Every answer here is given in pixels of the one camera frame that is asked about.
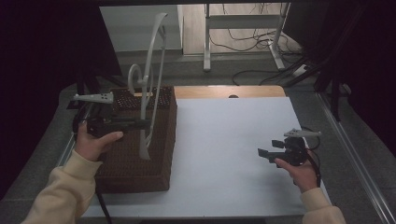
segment floor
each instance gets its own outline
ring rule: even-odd
[[[279,15],[280,3],[212,4],[210,15]],[[183,53],[204,53],[205,5],[183,5]],[[263,52],[269,51],[267,41],[274,37],[274,29],[221,29],[210,30],[212,53]],[[282,35],[279,39],[282,50],[298,50],[300,46],[291,38]]]

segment woven box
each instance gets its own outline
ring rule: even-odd
[[[128,89],[113,89],[114,114],[140,118],[141,97]],[[147,107],[151,119],[156,89],[153,88]],[[151,144],[150,160],[139,158],[139,130],[126,133],[121,141],[100,158],[104,164],[96,173],[96,185],[102,193],[137,193],[169,189],[173,150],[176,140],[177,103],[173,87],[161,87]]]

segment sleeve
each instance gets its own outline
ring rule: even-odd
[[[311,189],[303,193],[301,200],[307,210],[307,213],[303,217],[304,224],[346,223],[341,210],[329,203],[322,189]]]
[[[73,150],[65,166],[54,168],[48,185],[35,198],[27,223],[75,223],[90,205],[94,175],[102,163],[87,161]]]

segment basket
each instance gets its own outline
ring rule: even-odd
[[[128,89],[112,89],[114,115],[140,118],[141,97],[135,97]],[[147,118],[154,107],[156,90],[150,97]],[[173,150],[176,140],[177,102],[173,87],[160,87],[157,115],[151,144],[150,160],[139,158],[139,130],[125,133],[120,141],[102,154],[104,164],[96,173],[96,186],[101,193],[137,193],[169,190]]]

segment wooden panel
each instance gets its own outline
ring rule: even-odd
[[[246,97],[284,97],[280,86],[187,86],[175,87],[177,99]]]

